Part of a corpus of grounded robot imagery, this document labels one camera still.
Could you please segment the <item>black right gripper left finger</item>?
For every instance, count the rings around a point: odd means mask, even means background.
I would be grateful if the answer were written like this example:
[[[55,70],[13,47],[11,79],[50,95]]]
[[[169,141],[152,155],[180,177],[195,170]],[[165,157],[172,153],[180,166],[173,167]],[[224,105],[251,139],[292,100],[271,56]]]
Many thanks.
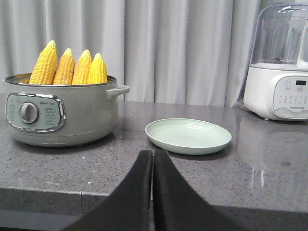
[[[139,152],[117,188],[64,231],[148,231],[153,152]]]

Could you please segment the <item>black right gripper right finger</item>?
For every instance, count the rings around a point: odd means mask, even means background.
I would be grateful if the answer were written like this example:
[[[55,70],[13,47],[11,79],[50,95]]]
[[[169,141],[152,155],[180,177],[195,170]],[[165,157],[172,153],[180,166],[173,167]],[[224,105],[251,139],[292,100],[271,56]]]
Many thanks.
[[[165,150],[154,152],[153,206],[157,231],[243,230],[189,185]]]

